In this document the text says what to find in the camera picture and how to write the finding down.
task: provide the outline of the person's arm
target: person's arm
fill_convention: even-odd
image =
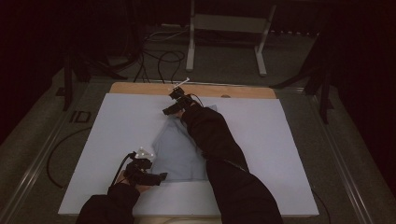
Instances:
[[[93,195],[85,202],[78,215],[77,224],[134,223],[132,211],[141,192],[149,186],[131,186],[120,174],[117,184],[108,189],[107,195]]]
[[[283,223],[276,200],[248,165],[235,143],[224,117],[210,109],[192,105],[179,117],[197,146],[204,152],[222,222]]]

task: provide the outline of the gray carpet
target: gray carpet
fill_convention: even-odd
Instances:
[[[264,48],[264,60],[268,76],[259,77],[252,43],[237,46],[214,46],[204,41],[197,43],[195,68],[192,73],[185,72],[185,60],[177,71],[174,80],[189,77],[193,82],[221,83],[235,85],[268,86],[296,75],[314,39],[298,35],[270,35]],[[166,42],[148,43],[146,49],[181,50],[187,53],[187,39],[181,36]],[[174,60],[171,54],[165,60]],[[158,60],[146,55],[145,66],[148,77],[159,79]],[[161,71],[169,80],[177,68],[176,63],[161,63]],[[139,66],[122,71],[120,74],[133,80]],[[115,80],[108,77],[94,77],[87,85],[80,99],[76,96],[78,111],[90,111],[92,117],[88,123],[67,122],[59,132],[56,142],[71,133],[91,127],[100,104]],[[0,202],[1,208],[15,191],[16,187],[40,148],[45,145],[52,127],[62,112],[63,99],[55,92],[62,83],[62,71],[54,77],[52,88],[46,92],[32,108],[31,112],[14,130],[0,150]],[[302,87],[304,81],[293,87]],[[319,196],[316,202],[320,215],[317,217],[285,217],[285,223],[325,224],[360,223],[354,207],[348,197],[345,183],[334,163],[329,142],[322,131],[322,124],[315,119],[310,99],[293,91],[277,91],[276,96],[284,107],[285,114],[299,150],[308,180],[313,191]],[[335,89],[331,91],[334,109],[329,111],[330,124],[326,128],[332,131],[350,173],[365,201],[373,223],[396,223],[396,206],[393,196],[365,147],[353,122],[340,102]],[[88,137],[89,130],[77,133],[62,142],[53,153],[50,163],[52,177],[61,185],[67,185],[79,155]],[[41,170],[33,188],[12,223],[74,223],[75,217],[57,215],[64,196],[64,189],[54,186],[46,174],[45,166]]]

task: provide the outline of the white desk frame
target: white desk frame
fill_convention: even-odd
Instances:
[[[267,19],[195,14],[194,5],[195,0],[191,0],[190,44],[186,65],[186,70],[188,72],[192,72],[194,67],[195,29],[204,29],[262,34],[262,40],[260,44],[254,48],[254,53],[256,55],[257,65],[259,66],[260,76],[264,77],[267,75],[264,59],[262,57],[262,49],[271,27],[272,18],[275,14],[275,5],[271,7]]]

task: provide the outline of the fabric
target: fabric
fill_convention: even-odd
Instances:
[[[79,213],[77,224],[133,224],[132,210],[140,193],[132,186],[116,184],[107,195],[93,195]]]
[[[217,110],[215,105],[210,109]],[[153,174],[168,173],[164,182],[207,180],[205,159],[186,127],[175,116],[169,116],[154,140]]]
[[[244,153],[233,140],[224,117],[193,105],[183,114],[182,120],[207,158],[207,175],[222,223],[283,223],[271,192],[248,172]]]

